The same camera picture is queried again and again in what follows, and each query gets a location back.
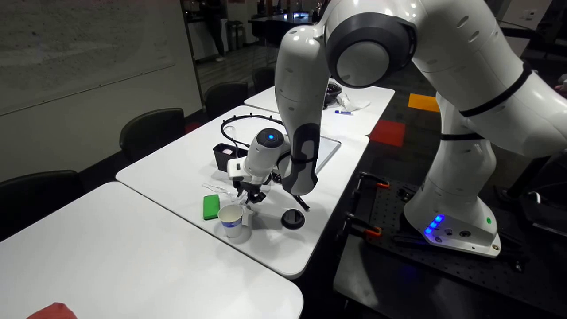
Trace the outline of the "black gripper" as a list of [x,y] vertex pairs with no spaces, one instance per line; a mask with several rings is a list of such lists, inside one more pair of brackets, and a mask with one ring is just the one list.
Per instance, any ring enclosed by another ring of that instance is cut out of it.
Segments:
[[245,178],[236,178],[232,187],[236,188],[236,199],[243,201],[243,195],[246,194],[248,204],[260,204],[266,199],[262,187],[269,183],[271,178],[266,178],[259,185],[248,183]]

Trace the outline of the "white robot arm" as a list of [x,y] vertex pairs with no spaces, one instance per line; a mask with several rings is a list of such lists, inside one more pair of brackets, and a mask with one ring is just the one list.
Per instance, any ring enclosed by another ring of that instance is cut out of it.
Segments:
[[330,0],[319,22],[287,31],[275,68],[285,132],[252,144],[241,180],[275,172],[287,194],[310,194],[328,86],[365,89],[406,66],[436,91],[409,105],[434,109],[441,135],[402,218],[432,247],[494,259],[498,222],[480,199],[494,151],[565,151],[567,102],[516,55],[484,0]]

